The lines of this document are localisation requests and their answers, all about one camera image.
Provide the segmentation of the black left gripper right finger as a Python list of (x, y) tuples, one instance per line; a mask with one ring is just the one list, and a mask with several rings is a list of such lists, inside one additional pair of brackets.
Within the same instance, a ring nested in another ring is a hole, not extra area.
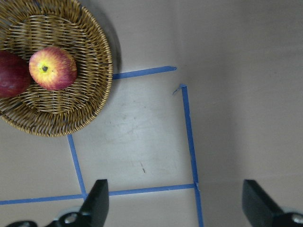
[(245, 179), (242, 185), (242, 210), (252, 227), (301, 227), (303, 214), (284, 211), (258, 184)]

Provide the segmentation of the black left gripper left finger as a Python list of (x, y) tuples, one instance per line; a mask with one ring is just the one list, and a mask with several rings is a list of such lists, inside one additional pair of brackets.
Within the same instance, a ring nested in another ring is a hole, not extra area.
[(109, 191), (106, 179), (96, 180), (78, 211), (60, 216), (49, 227), (102, 227), (109, 211)]

